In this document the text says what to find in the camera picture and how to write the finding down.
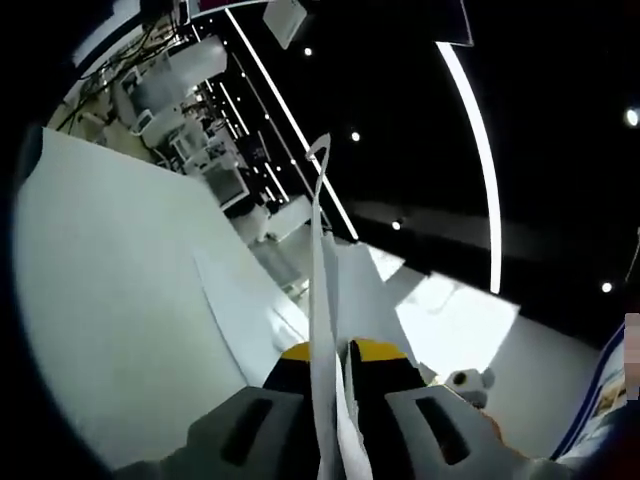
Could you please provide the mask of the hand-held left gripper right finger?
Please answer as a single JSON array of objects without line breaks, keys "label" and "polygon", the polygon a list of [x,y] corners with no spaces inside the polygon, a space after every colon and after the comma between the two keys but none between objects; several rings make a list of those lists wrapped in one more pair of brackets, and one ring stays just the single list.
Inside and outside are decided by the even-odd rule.
[{"label": "hand-held left gripper right finger", "polygon": [[444,385],[427,385],[395,345],[350,341],[358,425],[376,479],[570,479],[507,446],[496,422]]}]

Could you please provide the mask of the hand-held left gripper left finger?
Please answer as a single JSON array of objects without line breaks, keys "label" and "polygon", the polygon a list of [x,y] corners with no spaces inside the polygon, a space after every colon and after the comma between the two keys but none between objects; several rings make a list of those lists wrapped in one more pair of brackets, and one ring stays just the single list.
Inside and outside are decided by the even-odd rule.
[{"label": "hand-held left gripper left finger", "polygon": [[196,420],[185,444],[157,461],[119,468],[115,479],[315,479],[310,345],[283,352],[261,387],[247,386]]}]

